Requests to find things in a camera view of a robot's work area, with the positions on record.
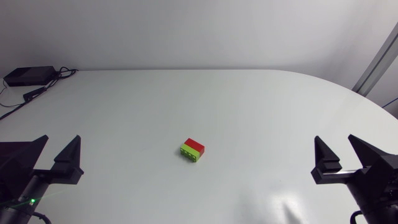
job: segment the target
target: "black box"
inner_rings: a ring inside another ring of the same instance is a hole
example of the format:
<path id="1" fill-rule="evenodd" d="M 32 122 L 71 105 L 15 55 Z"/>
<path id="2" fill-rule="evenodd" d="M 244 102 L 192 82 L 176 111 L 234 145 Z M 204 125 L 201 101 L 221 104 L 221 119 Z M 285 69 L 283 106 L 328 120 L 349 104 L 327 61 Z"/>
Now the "black box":
<path id="1" fill-rule="evenodd" d="M 53 66 L 17 68 L 4 77 L 9 86 L 47 85 L 57 76 Z"/>

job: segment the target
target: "toy brick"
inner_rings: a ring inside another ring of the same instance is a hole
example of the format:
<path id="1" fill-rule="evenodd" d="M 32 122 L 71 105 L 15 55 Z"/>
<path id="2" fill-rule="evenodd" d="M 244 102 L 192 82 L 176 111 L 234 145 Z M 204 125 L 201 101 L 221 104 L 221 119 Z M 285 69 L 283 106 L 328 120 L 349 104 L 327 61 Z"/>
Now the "toy brick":
<path id="1" fill-rule="evenodd" d="M 201 144 L 199 144 L 198 142 L 188 138 L 185 143 L 187 146 L 191 147 L 192 149 L 198 151 L 200 153 L 200 156 L 203 155 L 203 153 L 205 152 L 205 147 Z"/>
<path id="2" fill-rule="evenodd" d="M 200 158 L 200 152 L 192 149 L 190 146 L 183 144 L 180 148 L 181 155 L 189 158 L 192 162 L 196 162 Z"/>

